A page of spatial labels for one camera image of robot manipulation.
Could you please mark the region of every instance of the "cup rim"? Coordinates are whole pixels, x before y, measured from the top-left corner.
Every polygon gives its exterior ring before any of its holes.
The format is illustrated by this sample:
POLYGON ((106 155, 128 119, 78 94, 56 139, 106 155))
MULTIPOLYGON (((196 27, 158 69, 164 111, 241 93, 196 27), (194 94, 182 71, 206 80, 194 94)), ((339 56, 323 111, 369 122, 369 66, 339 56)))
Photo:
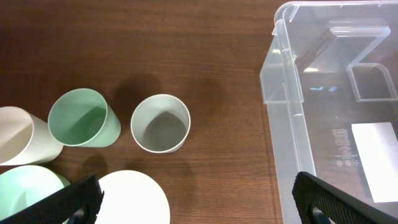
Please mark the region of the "cup rim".
POLYGON ((28 146, 29 146, 30 143, 32 142, 33 135, 34 135, 34 133, 35 133, 35 123, 33 122, 33 118, 32 118, 32 115, 31 115, 30 113, 28 113, 26 110, 24 110, 24 109, 22 109, 22 108, 19 108, 19 107, 16 107, 16 106, 2 106, 2 107, 0 107, 0 110, 3 109, 3 108, 14 108, 14 109, 17 109, 17 110, 21 110, 22 112, 24 112, 25 114, 27 114, 28 117, 29 117, 29 121, 30 121, 30 123, 31 123, 31 125, 32 125, 32 134, 30 135, 29 142, 26 144, 26 146, 25 146, 18 154, 16 154, 13 158, 11 158, 11 159, 9 159, 9 160, 7 160, 7 161, 4 161, 4 162, 0 162, 0 166, 1 166, 2 164, 5 164, 5 163, 7 163, 7 162, 13 160, 14 158, 16 158, 17 156, 19 156, 20 154, 22 154, 24 151, 26 151, 27 148, 28 148, 28 146))
POLYGON ((141 147, 143 150, 146 150, 146 151, 152 152, 152 153, 159 153, 159 154, 160 154, 160 153, 172 152, 172 151, 176 150, 176 148, 178 148, 178 147, 186 140, 190 128, 191 128, 191 114, 189 113, 189 110, 188 110, 187 106, 185 106, 185 103, 184 103, 182 100, 178 99, 178 98, 175 97, 175 96, 169 95, 169 94, 156 94, 156 95, 153 95, 153 96, 150 96, 150 97, 144 99, 141 103, 138 104, 138 106, 136 107, 136 109, 135 109, 134 112, 132 113, 132 116, 131 116, 131 119, 130 119, 130 130, 131 130, 132 137, 134 138, 134 140, 136 141, 136 143, 138 144, 139 147, 141 147), (137 109, 138 109, 145 101, 150 100, 151 98, 159 97, 159 96, 167 96, 167 97, 174 98, 174 99, 176 99, 177 101, 179 101, 179 102, 184 106, 184 108, 185 108, 186 111, 188 112, 188 128, 187 128, 187 133, 185 133, 185 135, 184 135, 184 138, 182 138, 181 141, 180 141, 178 144, 176 144, 174 147, 172 147, 172 148, 170 148, 170 149, 168 149, 168 150, 164 150, 164 151, 153 151, 153 150, 147 149, 146 147, 142 146, 142 145, 138 142, 138 140, 136 139, 136 137, 135 137, 135 135, 134 135, 134 132, 132 131, 132 118, 134 117, 135 113, 137 112, 137 109))
POLYGON ((104 128, 105 122, 106 122, 106 119, 107 119, 107 118, 108 118, 108 103, 106 102, 104 96, 103 96, 101 93, 99 93, 98 91, 93 90, 93 89, 90 89, 90 88, 77 88, 77 89, 74 89, 74 90, 70 90, 69 92, 66 92, 66 93, 63 94, 60 98, 58 98, 58 99, 56 100, 56 102, 55 102, 55 103, 52 105, 52 107, 51 107, 51 110, 50 110, 50 113, 49 113, 49 117, 47 118, 47 123, 48 123, 49 132, 50 132, 50 134, 51 134, 51 137, 53 137, 58 143, 63 144, 64 146, 72 146, 72 147, 73 147, 73 146, 82 146, 82 145, 84 145, 84 144, 90 142, 91 140, 93 140, 95 137, 97 137, 97 135, 98 135, 98 134, 102 131, 102 129, 104 128), (89 140, 87 140, 87 141, 85 141, 85 142, 82 142, 82 143, 79 143, 79 144, 65 144, 64 142, 59 141, 59 140, 58 140, 56 137, 54 137, 54 135, 52 134, 51 129, 50 129, 50 115, 51 115, 52 110, 54 109, 54 106, 55 106, 63 97, 67 96, 68 94, 70 94, 70 93, 72 93, 72 92, 74 92, 74 91, 78 91, 78 90, 89 90, 89 91, 93 91, 94 93, 98 94, 98 95, 101 97, 101 99, 103 100, 103 103, 105 104, 105 108, 106 108, 105 119, 104 119, 104 121, 103 121, 103 124, 102 124, 101 128, 100 128, 100 129, 97 131, 97 133, 96 133, 93 137, 91 137, 89 140))

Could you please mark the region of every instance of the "white cup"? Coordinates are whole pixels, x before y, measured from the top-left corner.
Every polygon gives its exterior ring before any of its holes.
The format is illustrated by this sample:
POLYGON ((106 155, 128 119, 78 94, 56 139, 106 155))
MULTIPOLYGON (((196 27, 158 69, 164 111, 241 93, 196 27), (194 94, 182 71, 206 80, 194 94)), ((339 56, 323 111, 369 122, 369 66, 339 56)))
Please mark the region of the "white cup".
POLYGON ((62 147, 46 122, 15 106, 0 108, 0 166, 48 162, 62 147))
POLYGON ((131 132, 138 145, 153 153, 174 152, 188 136, 191 117, 175 96, 159 94, 141 102, 131 117, 131 132))

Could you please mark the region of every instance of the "wood grain surface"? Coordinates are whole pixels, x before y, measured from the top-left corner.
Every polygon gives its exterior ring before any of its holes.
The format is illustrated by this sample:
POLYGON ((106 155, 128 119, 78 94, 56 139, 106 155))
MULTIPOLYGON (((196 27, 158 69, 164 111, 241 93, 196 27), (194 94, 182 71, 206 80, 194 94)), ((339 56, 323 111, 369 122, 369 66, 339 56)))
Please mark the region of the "wood grain surface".
POLYGON ((119 139, 64 147, 45 167, 71 182, 143 172, 163 188, 171 223, 282 223, 259 72, 283 3, 1 1, 0 106, 46 121, 64 93, 95 89, 121 122, 119 139), (171 154, 143 151, 129 129, 137 104, 158 93, 180 98, 192 117, 171 154))

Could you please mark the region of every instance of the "brown tabletop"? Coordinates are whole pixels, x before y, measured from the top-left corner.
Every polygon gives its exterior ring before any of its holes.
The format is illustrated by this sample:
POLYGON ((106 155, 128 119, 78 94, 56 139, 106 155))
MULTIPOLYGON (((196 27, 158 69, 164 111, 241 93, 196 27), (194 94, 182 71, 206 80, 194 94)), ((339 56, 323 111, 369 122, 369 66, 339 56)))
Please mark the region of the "brown tabletop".
POLYGON ((143 172, 163 188, 171 223, 281 223, 259 72, 282 3, 2 1, 0 106, 46 121, 67 91, 98 90, 121 122, 119 139, 64 147, 43 166, 71 182, 143 172), (192 117, 187 141, 170 154, 144 151, 129 129, 137 104, 158 93, 180 98, 192 117))

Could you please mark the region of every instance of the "mint green cup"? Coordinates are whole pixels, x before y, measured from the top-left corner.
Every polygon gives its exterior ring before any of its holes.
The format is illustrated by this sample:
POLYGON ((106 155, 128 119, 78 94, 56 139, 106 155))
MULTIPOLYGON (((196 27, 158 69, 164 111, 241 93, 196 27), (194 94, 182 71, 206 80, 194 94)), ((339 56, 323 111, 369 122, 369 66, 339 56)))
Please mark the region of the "mint green cup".
POLYGON ((121 131, 120 122, 95 90, 80 88, 61 96, 49 114, 49 130, 65 146, 106 147, 121 131))

